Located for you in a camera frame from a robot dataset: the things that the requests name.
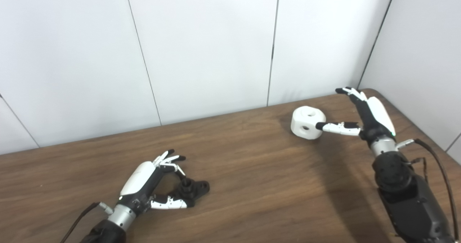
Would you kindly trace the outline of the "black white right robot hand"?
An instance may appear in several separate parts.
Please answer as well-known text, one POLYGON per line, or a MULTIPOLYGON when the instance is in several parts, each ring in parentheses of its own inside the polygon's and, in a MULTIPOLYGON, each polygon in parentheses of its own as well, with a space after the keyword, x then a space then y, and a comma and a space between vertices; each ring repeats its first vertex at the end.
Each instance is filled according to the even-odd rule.
POLYGON ((357 122, 315 124, 317 130, 340 135, 358 136, 371 144, 381 137, 395 141, 395 127, 383 103, 377 97, 367 97, 364 92, 352 87, 337 88, 336 93, 345 94, 355 105, 362 124, 357 122))

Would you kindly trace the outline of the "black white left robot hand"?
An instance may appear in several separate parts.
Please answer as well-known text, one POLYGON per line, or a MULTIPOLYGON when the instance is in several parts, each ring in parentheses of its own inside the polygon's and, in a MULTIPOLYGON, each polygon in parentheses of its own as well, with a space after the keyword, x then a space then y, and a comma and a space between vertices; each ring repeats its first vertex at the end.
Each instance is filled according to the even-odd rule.
POLYGON ((186 200, 172 194, 153 194, 165 174, 174 173, 181 180, 186 178, 183 170, 176 164, 185 159, 185 156, 175 156, 174 150, 170 149, 153 161, 141 163, 122 188, 117 205, 127 207, 137 216, 149 209, 188 208, 186 200))

